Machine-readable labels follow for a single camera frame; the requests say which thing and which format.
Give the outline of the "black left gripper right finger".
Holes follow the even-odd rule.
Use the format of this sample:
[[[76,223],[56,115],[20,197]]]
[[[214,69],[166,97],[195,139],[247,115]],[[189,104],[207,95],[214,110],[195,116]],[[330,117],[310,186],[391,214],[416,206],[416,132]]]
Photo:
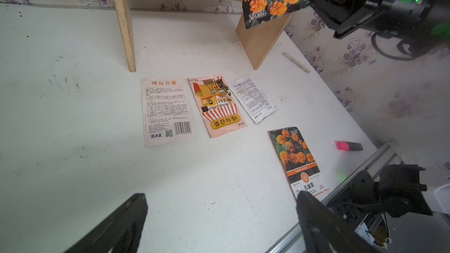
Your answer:
[[[296,212],[308,253],[377,252],[309,192],[297,195]]]

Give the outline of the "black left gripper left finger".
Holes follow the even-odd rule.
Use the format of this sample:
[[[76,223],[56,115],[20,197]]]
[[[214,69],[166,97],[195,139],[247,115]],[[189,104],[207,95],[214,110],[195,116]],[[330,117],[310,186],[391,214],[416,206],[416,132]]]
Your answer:
[[[66,251],[135,253],[138,251],[147,213],[145,194],[136,193]]]

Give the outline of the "orange marigold seed bag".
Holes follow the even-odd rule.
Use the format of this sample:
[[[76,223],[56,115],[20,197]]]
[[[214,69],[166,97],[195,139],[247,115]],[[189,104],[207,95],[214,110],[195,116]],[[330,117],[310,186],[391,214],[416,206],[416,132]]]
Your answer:
[[[329,190],[321,170],[298,128],[268,132],[295,197],[305,191],[318,196]]]

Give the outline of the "white barcode seed bag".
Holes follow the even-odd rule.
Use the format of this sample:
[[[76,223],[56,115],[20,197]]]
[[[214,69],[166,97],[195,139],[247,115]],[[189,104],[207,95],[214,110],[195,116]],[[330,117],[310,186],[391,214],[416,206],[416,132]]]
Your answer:
[[[143,78],[141,103],[146,148],[196,139],[186,79]]]

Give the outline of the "white text seed bag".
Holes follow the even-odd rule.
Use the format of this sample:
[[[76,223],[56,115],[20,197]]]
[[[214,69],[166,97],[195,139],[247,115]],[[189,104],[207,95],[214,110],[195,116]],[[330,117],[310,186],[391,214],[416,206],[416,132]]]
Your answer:
[[[250,75],[240,77],[227,85],[255,124],[260,124],[278,111],[277,106],[256,85]]]

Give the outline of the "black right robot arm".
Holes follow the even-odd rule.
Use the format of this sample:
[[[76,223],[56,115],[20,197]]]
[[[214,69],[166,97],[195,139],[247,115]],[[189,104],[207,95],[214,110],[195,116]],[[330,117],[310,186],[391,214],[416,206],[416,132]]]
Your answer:
[[[415,60],[450,44],[450,0],[308,1],[335,39],[369,30],[373,48],[392,60]]]

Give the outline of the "white stick on table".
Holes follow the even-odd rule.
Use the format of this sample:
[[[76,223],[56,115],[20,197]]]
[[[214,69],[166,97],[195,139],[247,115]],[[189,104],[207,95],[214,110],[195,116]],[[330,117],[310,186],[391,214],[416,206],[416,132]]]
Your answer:
[[[301,70],[306,72],[306,74],[309,74],[311,72],[311,70],[305,64],[303,64],[302,62],[298,61],[296,58],[291,56],[289,53],[283,52],[282,55],[286,59],[288,59],[291,63],[295,64],[298,68],[300,68]]]

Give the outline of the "pink and black marker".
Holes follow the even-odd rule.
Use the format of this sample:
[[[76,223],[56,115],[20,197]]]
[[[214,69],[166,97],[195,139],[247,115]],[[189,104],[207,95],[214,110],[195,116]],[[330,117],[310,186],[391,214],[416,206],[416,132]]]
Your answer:
[[[363,151],[363,146],[360,143],[336,141],[335,145],[340,151]]]

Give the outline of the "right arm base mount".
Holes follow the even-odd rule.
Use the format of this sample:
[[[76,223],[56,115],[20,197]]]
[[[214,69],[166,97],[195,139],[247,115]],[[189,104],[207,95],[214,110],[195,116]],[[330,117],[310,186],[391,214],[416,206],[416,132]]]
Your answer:
[[[357,191],[355,206],[364,214],[381,217],[389,214],[399,218],[407,213],[431,216],[432,210],[423,193],[427,186],[420,183],[420,172],[425,168],[418,165],[388,165],[382,169],[380,179],[368,180],[369,186]]]

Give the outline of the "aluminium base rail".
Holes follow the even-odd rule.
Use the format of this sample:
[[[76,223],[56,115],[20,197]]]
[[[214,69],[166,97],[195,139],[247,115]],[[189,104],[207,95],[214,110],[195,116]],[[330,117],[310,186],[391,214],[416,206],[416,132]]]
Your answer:
[[[332,212],[337,213],[343,218],[351,228],[358,230],[365,222],[369,223],[368,229],[375,228],[375,224],[382,221],[381,217],[375,217],[373,214],[364,214],[355,206],[356,192],[361,192],[364,187],[369,186],[368,180],[377,181],[380,179],[382,169],[388,165],[403,165],[404,162],[395,153],[389,144],[383,144],[369,159],[364,161],[347,179],[343,181],[335,190],[322,200],[323,204]],[[270,253],[299,253],[306,251],[304,243],[304,234],[301,226],[296,224],[286,234],[284,234],[275,244],[268,249]]]

